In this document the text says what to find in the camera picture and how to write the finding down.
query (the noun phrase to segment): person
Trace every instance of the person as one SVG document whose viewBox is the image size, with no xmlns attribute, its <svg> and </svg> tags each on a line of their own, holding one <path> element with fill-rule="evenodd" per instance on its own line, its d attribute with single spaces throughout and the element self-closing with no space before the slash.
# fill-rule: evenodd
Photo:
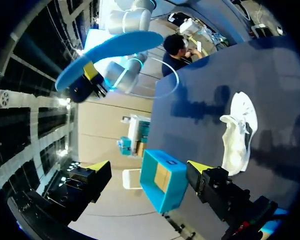
<svg viewBox="0 0 300 240">
<path fill-rule="evenodd" d="M 202 54 L 197 49 L 186 48 L 183 36 L 179 34 L 169 35 L 163 42 L 166 53 L 163 55 L 163 62 L 169 64 L 174 70 L 179 70 L 192 63 L 191 56 L 197 55 L 202 59 Z M 162 75 L 165 77 L 173 71 L 165 64 L 162 64 Z"/>
</svg>

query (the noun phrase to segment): dark shirt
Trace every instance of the dark shirt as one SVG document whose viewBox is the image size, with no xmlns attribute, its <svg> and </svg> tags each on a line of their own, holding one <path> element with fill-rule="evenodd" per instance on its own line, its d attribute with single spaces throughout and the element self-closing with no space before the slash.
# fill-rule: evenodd
<svg viewBox="0 0 300 240">
<path fill-rule="evenodd" d="M 186 57 L 182 57 L 180 60 L 179 59 L 175 59 L 172 56 L 170 56 L 169 53 L 165 53 L 163 55 L 163 62 L 169 64 L 174 70 L 179 70 L 185 66 L 187 66 L 188 64 L 192 63 L 192 59 L 186 58 Z M 162 75 L 168 76 L 169 74 L 171 74 L 173 71 L 167 66 L 162 64 Z"/>
</svg>

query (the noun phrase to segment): black table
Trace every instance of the black table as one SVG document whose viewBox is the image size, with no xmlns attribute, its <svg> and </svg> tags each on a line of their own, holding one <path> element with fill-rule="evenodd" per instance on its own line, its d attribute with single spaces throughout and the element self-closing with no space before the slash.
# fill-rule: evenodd
<svg viewBox="0 0 300 240">
<path fill-rule="evenodd" d="M 241 43 L 177 71 L 180 85 L 168 97 L 154 100 L 147 148 L 161 149 L 186 163 L 222 164 L 219 120 L 230 113 L 235 92 L 254 104 L 258 131 L 251 143 L 246 172 L 232 179 L 259 196 L 288 209 L 300 184 L 300 59 L 288 37 Z M 160 80 L 156 96 L 176 84 L 174 74 Z M 208 204 L 187 188 L 178 212 L 207 240 L 219 240 L 228 228 Z"/>
</svg>

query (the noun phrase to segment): ceiling light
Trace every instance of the ceiling light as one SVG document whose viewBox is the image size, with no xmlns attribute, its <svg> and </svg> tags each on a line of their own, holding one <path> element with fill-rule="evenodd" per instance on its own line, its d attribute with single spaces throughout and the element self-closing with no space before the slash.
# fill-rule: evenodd
<svg viewBox="0 0 300 240">
<path fill-rule="evenodd" d="M 67 154 L 68 154 L 68 150 L 66 150 L 66 149 L 58 152 L 59 157 L 64 157 Z"/>
<path fill-rule="evenodd" d="M 58 98 L 58 102 L 61 106 L 66 106 L 68 104 L 66 99 Z"/>
<path fill-rule="evenodd" d="M 82 56 L 82 55 L 84 54 L 84 51 L 83 51 L 83 50 L 80 50 L 80 49 L 75 50 L 75 52 L 76 52 L 79 56 Z"/>
</svg>

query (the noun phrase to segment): white sneaker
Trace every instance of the white sneaker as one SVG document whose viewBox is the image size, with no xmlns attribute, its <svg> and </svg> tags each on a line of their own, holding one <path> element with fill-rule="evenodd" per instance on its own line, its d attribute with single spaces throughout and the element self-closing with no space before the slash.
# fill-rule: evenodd
<svg viewBox="0 0 300 240">
<path fill-rule="evenodd" d="M 220 120 L 226 123 L 222 136 L 224 154 L 221 167 L 233 176 L 247 170 L 251 141 L 258 130 L 257 114 L 250 98 L 240 92 L 232 98 L 230 115 L 223 115 Z"/>
</svg>

